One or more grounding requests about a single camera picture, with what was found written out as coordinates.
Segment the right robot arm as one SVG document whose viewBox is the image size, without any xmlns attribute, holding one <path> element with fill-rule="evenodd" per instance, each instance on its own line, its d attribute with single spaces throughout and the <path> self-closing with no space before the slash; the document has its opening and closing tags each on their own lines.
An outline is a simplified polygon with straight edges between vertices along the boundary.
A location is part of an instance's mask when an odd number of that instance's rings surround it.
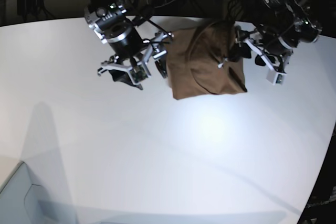
<svg viewBox="0 0 336 224">
<path fill-rule="evenodd" d="M 109 73 L 114 82 L 142 90 L 142 81 L 151 77 L 150 59 L 163 78 L 167 77 L 166 45 L 173 34 L 151 21 L 153 7 L 138 9 L 139 0 L 90 0 L 85 21 L 114 54 L 100 64 L 97 74 Z"/>
</svg>

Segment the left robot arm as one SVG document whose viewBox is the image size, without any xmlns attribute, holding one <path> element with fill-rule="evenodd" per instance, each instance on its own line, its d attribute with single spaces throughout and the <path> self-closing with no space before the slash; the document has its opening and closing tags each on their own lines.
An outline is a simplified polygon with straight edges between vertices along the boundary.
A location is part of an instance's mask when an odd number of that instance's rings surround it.
<svg viewBox="0 0 336 224">
<path fill-rule="evenodd" d="M 236 42 L 228 59 L 238 62 L 256 53 L 255 64 L 266 66 L 269 72 L 285 75 L 285 67 L 299 43 L 313 43 L 322 28 L 309 17 L 298 0 L 239 0 L 243 17 L 254 30 L 235 29 Z"/>
</svg>

